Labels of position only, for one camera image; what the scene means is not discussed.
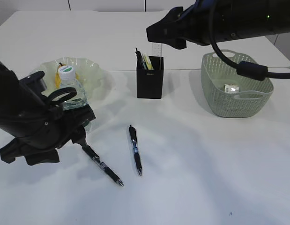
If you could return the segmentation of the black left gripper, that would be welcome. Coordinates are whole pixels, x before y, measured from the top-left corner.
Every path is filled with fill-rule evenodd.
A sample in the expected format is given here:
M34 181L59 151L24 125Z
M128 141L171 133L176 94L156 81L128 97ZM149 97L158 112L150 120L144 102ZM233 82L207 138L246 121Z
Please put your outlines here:
M58 163L57 149L68 141L88 146L84 122L96 117L89 105L63 111L57 120L38 122L0 122L0 129L9 133L14 139L0 149L2 161L10 164L18 157L25 157L28 165L40 163Z

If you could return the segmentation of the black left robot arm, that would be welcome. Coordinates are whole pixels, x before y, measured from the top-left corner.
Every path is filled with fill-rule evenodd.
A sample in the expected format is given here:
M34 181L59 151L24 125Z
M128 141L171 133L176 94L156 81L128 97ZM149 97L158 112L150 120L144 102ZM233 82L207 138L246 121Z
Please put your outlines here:
M93 110L89 105L64 110L63 102L77 95L74 87L43 95L44 75L39 71L19 80L0 62L0 129L14 137L0 149L1 160L10 164L24 157L28 165L58 163L57 150L68 141L95 157L83 126L95 119Z

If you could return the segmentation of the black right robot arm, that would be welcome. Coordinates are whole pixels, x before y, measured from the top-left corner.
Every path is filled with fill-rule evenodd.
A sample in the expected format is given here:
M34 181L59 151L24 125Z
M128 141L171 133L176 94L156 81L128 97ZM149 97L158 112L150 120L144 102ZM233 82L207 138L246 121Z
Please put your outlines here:
M149 42L175 49L187 42L210 45L209 13L212 0L197 0L187 9L172 8L146 29ZM290 32L290 0L219 0L214 14L215 41L227 42Z

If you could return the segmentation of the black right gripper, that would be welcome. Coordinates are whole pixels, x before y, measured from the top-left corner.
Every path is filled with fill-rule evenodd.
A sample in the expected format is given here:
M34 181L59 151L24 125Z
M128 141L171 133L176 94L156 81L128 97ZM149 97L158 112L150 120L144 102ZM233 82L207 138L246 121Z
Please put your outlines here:
M146 28L149 42L166 44L174 49L186 49L186 43L210 45L209 15L211 6L174 7L160 21Z

